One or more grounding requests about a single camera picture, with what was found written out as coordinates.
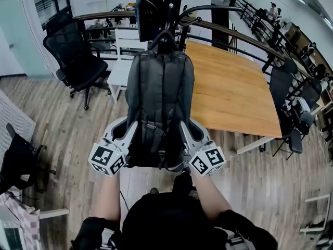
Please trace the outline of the pink checkered table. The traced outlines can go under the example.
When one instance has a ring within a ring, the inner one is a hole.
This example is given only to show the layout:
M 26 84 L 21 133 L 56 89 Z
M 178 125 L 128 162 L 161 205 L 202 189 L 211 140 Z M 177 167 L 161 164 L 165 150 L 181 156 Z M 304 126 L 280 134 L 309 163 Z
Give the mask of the pink checkered table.
M 27 250 L 41 250 L 40 220 L 67 215 L 69 209 L 40 211 L 25 205 L 19 197 L 7 192 L 0 195 L 0 205 L 6 206 L 19 220 Z

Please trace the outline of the white table frame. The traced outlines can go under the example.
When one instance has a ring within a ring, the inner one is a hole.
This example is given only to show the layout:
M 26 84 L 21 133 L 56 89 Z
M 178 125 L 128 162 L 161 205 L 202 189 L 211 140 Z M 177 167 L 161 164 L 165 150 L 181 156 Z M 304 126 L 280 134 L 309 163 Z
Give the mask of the white table frame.
M 304 202 L 305 203 L 316 202 L 316 201 L 320 201 L 323 199 L 327 200 L 327 207 L 326 207 L 325 218 L 324 218 L 323 224 L 321 226 L 316 226 L 316 227 L 301 228 L 299 230 L 300 233 L 307 234 L 307 233 L 311 233 L 311 232 L 323 232 L 325 230 L 325 228 L 327 227 L 328 223 L 330 221 L 333 221 L 333 191 L 331 191 L 328 194 L 321 195 L 321 196 L 307 198 L 304 200 Z

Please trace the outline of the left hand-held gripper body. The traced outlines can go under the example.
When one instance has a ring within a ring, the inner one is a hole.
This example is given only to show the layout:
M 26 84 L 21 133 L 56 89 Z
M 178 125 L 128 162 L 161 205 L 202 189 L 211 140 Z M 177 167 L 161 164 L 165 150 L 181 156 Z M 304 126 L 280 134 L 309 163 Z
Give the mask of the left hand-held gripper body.
M 88 162 L 95 171 L 113 177 L 125 166 L 128 147 L 129 140 L 101 138 L 99 143 L 93 145 Z

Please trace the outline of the wooden table with white legs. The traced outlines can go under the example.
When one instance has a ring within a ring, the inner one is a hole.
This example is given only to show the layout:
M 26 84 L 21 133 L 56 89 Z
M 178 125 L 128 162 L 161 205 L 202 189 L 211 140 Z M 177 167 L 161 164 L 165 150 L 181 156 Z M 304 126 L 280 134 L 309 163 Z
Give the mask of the wooden table with white legs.
M 204 127 L 259 136 L 242 154 L 282 137 L 277 111 L 259 65 L 240 55 L 186 42 L 195 74 L 191 117 Z

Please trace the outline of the black padded office chair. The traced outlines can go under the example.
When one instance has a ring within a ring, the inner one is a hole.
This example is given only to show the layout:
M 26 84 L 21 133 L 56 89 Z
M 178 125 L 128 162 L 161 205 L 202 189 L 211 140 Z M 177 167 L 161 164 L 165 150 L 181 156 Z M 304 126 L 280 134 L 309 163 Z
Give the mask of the black padded office chair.
M 43 167 L 39 159 L 40 152 L 46 150 L 47 146 L 32 147 L 28 141 L 15 132 L 10 123 L 6 124 L 6 129 L 12 142 L 4 154 L 0 169 L 0 195 L 9 191 L 13 186 L 19 190 L 33 186 L 37 192 L 45 193 L 45 190 L 38 185 L 40 172 L 56 174 L 49 167 Z

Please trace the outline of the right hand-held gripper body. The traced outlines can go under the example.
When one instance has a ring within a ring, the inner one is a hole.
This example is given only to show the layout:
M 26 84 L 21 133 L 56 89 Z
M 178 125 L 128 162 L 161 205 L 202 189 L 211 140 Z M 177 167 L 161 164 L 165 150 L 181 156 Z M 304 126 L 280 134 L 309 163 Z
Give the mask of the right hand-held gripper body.
M 199 143 L 195 147 L 189 146 L 183 157 L 187 158 L 186 163 L 201 176 L 213 174 L 226 164 L 221 147 L 213 141 Z

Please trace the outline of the black mesh office chair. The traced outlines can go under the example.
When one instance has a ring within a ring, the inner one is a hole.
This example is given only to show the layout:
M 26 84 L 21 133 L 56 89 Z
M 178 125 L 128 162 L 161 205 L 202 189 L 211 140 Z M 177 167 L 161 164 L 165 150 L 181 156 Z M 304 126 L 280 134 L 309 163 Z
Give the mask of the black mesh office chair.
M 93 55 L 91 47 L 85 41 L 84 27 L 67 12 L 55 14 L 46 23 L 46 37 L 43 46 L 51 53 L 59 65 L 57 78 L 75 92 L 85 91 L 84 109 L 88 110 L 90 87 L 107 90 L 102 82 L 108 75 L 108 64 L 98 55 Z

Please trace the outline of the black backpack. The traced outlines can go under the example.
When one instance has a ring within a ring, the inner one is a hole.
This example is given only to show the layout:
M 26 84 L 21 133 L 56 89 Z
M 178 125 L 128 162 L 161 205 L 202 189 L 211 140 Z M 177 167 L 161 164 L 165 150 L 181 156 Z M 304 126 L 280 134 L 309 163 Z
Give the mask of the black backpack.
M 144 51 L 133 59 L 125 97 L 127 125 L 138 123 L 129 149 L 129 165 L 184 168 L 180 123 L 189 123 L 194 89 L 194 67 L 183 52 Z

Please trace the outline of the person's right forearm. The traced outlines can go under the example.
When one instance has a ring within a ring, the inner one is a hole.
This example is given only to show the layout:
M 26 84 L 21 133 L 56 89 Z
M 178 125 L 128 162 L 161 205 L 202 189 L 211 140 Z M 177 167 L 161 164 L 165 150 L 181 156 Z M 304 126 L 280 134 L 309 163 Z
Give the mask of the person's right forearm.
M 201 176 L 191 168 L 191 178 L 195 184 L 202 210 L 208 219 L 214 221 L 220 213 L 232 209 L 210 176 Z

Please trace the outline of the black railing with wooden handrail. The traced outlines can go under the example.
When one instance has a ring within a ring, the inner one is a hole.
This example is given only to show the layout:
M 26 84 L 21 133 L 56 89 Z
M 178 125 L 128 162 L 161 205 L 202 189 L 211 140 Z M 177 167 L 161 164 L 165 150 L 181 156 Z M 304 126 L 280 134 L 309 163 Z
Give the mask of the black railing with wooden handrail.
M 300 52 L 298 42 L 305 39 L 305 35 L 296 29 L 289 20 L 283 20 L 279 24 L 270 22 L 263 9 L 257 10 L 245 0 L 234 0 L 234 7 L 203 5 L 195 6 L 179 12 L 179 7 L 169 3 L 169 0 L 137 0 L 134 10 L 117 10 L 98 12 L 76 16 L 79 21 L 97 19 L 122 19 L 133 20 L 139 31 L 141 41 L 153 41 L 163 30 L 167 29 L 177 37 L 177 46 L 184 48 L 186 39 L 196 39 L 217 45 L 225 50 L 234 50 L 249 57 L 261 61 L 263 72 L 269 66 L 274 67 L 275 61 L 284 61 L 291 58 L 297 65 L 302 79 L 326 80 L 332 88 L 333 93 L 333 70 L 324 62 L 313 61 L 310 56 Z M 193 14 L 199 10 L 219 10 L 224 14 L 230 11 L 236 12 L 244 18 L 251 33 L 255 38 L 238 32 L 234 28 L 228 28 L 216 23 L 202 20 L 201 17 L 194 17 Z M 193 35 L 189 26 L 198 26 L 209 29 L 212 32 L 230 36 L 233 40 L 241 40 L 267 53 L 267 59 L 260 58 L 249 51 L 241 50 L 234 43 L 223 42 L 221 39 L 209 39 L 203 35 Z

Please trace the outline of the black coat rack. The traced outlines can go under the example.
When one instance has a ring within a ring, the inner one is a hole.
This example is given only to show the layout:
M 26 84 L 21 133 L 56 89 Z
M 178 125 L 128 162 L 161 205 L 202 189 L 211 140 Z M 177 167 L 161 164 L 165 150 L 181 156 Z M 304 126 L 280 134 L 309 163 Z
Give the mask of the black coat rack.
M 154 43 L 159 43 L 160 37 L 166 35 L 171 37 L 170 41 L 173 41 L 181 20 L 194 11 L 213 9 L 241 11 L 241 8 L 233 6 L 200 5 L 180 12 L 181 2 L 182 0 L 136 0 L 134 14 L 139 40 L 150 42 L 151 47 L 154 47 Z

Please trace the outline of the person's left forearm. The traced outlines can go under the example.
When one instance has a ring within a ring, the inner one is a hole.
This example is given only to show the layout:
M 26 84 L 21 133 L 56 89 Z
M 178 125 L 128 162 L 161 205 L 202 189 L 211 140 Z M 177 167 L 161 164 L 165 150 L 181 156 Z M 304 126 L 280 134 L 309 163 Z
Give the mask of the person's left forearm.
M 120 224 L 120 175 L 103 177 L 97 200 L 93 202 L 92 217 L 104 218 Z

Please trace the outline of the person's black-clothed torso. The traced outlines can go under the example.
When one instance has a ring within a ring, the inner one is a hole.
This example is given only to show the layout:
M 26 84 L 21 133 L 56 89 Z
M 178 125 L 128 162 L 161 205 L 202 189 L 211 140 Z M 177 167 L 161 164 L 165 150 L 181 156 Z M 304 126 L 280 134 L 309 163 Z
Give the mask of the person's black-clothed torso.
M 146 194 L 114 221 L 88 217 L 70 250 L 278 250 L 275 238 L 227 210 L 211 221 L 200 202 L 174 193 Z

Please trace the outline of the white wooden chair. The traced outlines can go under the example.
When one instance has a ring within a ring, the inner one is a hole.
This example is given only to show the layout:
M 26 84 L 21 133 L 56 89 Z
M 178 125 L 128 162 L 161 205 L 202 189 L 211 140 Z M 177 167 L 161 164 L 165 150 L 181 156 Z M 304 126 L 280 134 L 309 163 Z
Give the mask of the white wooden chair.
M 117 60 L 112 66 L 107 83 L 114 102 L 117 103 L 121 90 L 126 90 L 129 71 L 138 52 L 147 49 L 147 42 L 141 42 L 137 29 L 115 29 Z

